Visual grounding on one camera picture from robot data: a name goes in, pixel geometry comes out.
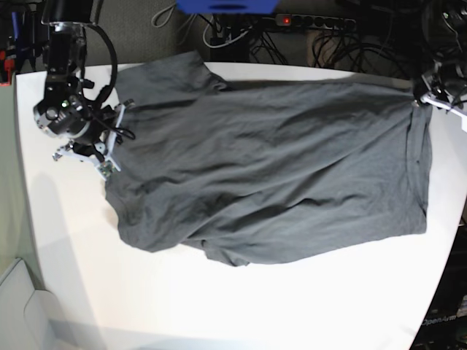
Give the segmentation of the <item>blue box at top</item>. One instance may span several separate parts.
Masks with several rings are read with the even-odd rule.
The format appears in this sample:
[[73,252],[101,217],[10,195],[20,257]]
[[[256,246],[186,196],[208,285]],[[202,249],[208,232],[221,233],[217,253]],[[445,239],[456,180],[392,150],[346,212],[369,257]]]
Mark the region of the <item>blue box at top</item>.
[[187,14],[269,14],[278,0],[178,0],[177,6]]

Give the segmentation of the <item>dark grey t-shirt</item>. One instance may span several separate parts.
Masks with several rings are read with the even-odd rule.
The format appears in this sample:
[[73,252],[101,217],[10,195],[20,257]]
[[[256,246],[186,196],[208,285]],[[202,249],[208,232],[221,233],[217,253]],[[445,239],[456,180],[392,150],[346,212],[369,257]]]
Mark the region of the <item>dark grey t-shirt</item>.
[[121,71],[133,141],[105,185],[123,242],[230,266],[427,228],[431,110],[360,82],[233,84],[196,52]]

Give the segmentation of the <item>black power strip red light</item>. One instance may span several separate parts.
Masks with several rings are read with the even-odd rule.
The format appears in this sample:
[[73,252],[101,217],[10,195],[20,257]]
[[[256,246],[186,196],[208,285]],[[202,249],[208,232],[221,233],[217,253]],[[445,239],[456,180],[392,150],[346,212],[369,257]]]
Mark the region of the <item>black power strip red light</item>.
[[314,15],[277,14],[275,22],[278,26],[300,29],[324,29],[356,31],[357,22],[343,17],[323,17]]

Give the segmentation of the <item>red clamp at table corner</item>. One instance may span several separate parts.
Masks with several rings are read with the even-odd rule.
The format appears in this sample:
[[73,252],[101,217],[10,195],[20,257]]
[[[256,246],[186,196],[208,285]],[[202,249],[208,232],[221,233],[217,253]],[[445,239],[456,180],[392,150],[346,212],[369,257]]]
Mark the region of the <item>red clamp at table corner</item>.
[[1,49],[1,86],[12,84],[15,70],[15,55],[10,55],[6,49]]

